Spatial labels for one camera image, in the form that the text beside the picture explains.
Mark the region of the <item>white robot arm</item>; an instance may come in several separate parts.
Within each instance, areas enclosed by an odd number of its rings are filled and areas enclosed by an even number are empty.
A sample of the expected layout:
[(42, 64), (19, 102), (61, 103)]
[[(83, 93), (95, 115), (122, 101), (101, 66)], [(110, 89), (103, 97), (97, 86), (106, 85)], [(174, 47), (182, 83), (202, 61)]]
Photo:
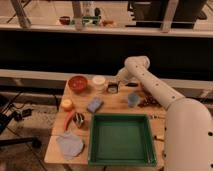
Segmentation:
[(117, 79), (135, 77), (166, 110), (164, 171), (213, 171), (213, 116), (201, 102), (187, 98), (148, 71), (147, 56), (125, 59)]

